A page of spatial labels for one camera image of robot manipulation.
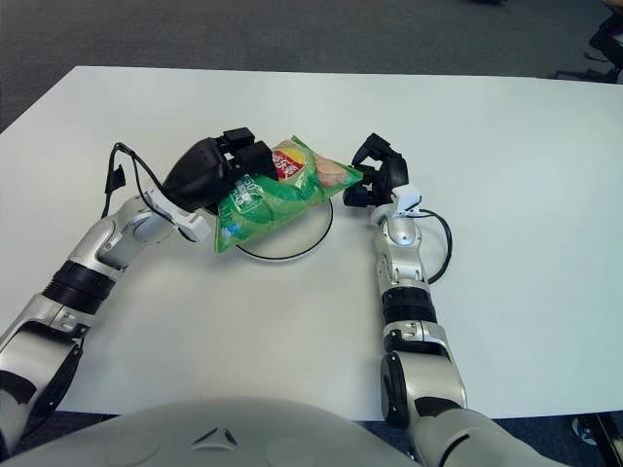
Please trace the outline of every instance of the wire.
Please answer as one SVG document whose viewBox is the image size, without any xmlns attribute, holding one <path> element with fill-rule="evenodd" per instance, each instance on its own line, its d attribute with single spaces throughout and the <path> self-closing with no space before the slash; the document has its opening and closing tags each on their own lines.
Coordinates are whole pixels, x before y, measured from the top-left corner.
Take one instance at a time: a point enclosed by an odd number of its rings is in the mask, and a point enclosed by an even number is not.
<svg viewBox="0 0 623 467">
<path fill-rule="evenodd" d="M 437 214 L 436 212 L 433 212 L 428 209 L 420 209 L 420 212 L 424 212 L 426 213 L 426 215 L 417 216 L 416 217 L 417 219 L 421 219 L 425 217 L 434 217 L 435 219 L 439 221 L 439 223 L 441 224 L 441 227 L 443 227 L 444 229 L 444 233 L 446 234 L 446 244 L 447 244 L 446 258 L 444 259 L 444 262 L 441 265 L 441 268 L 437 272 L 435 272 L 433 275 L 431 275 L 430 278 L 428 279 L 429 284 L 434 284 L 435 282 L 437 282 L 437 280 L 441 278 L 442 275 L 444 275 L 444 272 L 446 272 L 446 269 L 448 268 L 448 265 L 450 264 L 450 260 L 452 258 L 452 250 L 454 246 L 453 240 L 452 240 L 452 231 L 450 230 L 450 226 L 448 225 L 448 222 L 446 222 L 446 220 L 443 217 L 441 217 L 439 214 Z"/>
<path fill-rule="evenodd" d="M 106 192 L 107 193 L 106 193 L 106 200 L 104 202 L 104 209 L 101 213 L 102 219 L 108 216 L 108 210 L 110 209 L 110 198 L 112 196 L 113 191 L 109 189 L 108 181 L 110 180 L 112 173 L 115 171 L 115 156 L 118 151 L 126 154 L 132 159 L 132 163 L 134 164 L 134 173 L 136 174 L 136 182 L 139 185 L 138 192 L 141 194 L 141 198 L 143 199 L 143 201 L 145 201 L 145 197 L 143 196 L 143 192 L 142 190 L 140 190 L 140 184 L 138 183 L 138 168 L 136 167 L 136 162 L 140 163 L 141 167 L 143 167 L 143 169 L 149 175 L 149 178 L 151 178 L 152 181 L 154 182 L 154 185 L 156 185 L 156 187 L 160 191 L 163 190 L 163 185 L 160 183 L 160 180 L 158 180 L 158 177 L 154 174 L 152 169 L 149 168 L 149 165 L 147 165 L 147 163 L 143 159 L 141 159 L 131 148 L 126 146 L 124 143 L 115 143 L 112 151 L 110 152 L 110 157 L 108 158 L 108 172 L 106 174 Z"/>
<path fill-rule="evenodd" d="M 162 217 L 163 219 L 165 219 L 167 222 L 169 222 L 171 225 L 175 226 L 175 223 L 170 220 L 168 217 L 166 217 L 166 215 L 164 215 L 164 213 L 162 213 L 161 211 L 159 211 L 158 209 L 156 209 L 154 207 L 154 205 L 147 200 L 147 198 L 145 197 L 145 194 L 143 193 L 143 189 L 140 186 L 140 178 L 138 176 L 138 166 L 136 165 L 136 163 L 138 162 L 141 167 L 147 172 L 147 174 L 149 175 L 149 178 L 152 179 L 152 181 L 154 182 L 154 185 L 156 185 L 156 187 L 158 188 L 158 190 L 162 191 L 163 190 L 163 185 L 160 183 L 160 181 L 158 180 L 158 177 L 154 174 L 154 172 L 152 171 L 152 169 L 149 167 L 149 165 L 147 165 L 147 163 L 140 158 L 131 148 L 129 148 L 128 146 L 126 146 L 124 143 L 115 143 L 115 145 L 113 146 L 113 149 L 110 153 L 110 158 L 108 160 L 108 173 L 106 175 L 106 200 L 104 201 L 104 209 L 101 213 L 101 218 L 103 219 L 104 217 L 108 216 L 108 211 L 110 209 L 110 198 L 112 196 L 113 191 L 110 189 L 110 187 L 108 187 L 108 181 L 111 178 L 111 174 L 114 172 L 115 170 L 115 155 L 117 154 L 117 152 L 121 152 L 126 154 L 127 156 L 129 156 L 129 158 L 132 161 L 132 167 L 134 168 L 134 178 L 136 180 L 136 188 L 138 189 L 138 194 L 140 195 L 140 198 L 143 200 L 143 202 L 145 203 L 145 205 L 155 214 L 157 214 L 158 216 Z M 185 233 L 183 233 L 181 230 L 177 229 L 177 231 L 180 233 L 180 235 L 182 235 L 185 239 L 187 239 L 188 241 L 192 241 L 193 243 L 195 243 L 194 240 L 192 240 L 191 238 L 189 238 Z"/>
</svg>

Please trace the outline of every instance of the chip bag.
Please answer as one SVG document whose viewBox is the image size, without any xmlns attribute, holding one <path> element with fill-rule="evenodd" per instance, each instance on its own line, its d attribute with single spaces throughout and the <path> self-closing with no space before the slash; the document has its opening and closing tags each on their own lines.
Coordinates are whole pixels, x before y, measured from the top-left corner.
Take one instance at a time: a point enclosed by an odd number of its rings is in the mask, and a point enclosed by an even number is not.
<svg viewBox="0 0 623 467">
<path fill-rule="evenodd" d="M 296 136 L 273 148 L 275 181 L 265 175 L 244 175 L 218 205 L 214 249 L 267 234 L 361 180 L 352 167 L 318 155 Z"/>
</svg>

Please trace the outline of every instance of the gray carpet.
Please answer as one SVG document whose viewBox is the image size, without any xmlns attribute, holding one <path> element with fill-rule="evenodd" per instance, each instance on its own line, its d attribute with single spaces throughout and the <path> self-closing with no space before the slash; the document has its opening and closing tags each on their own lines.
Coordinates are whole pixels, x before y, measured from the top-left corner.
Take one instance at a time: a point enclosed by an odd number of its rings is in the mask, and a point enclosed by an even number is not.
<svg viewBox="0 0 623 467">
<path fill-rule="evenodd" d="M 607 16 L 599 0 L 0 0 L 0 130 L 75 65 L 545 77 L 585 69 Z"/>
</svg>

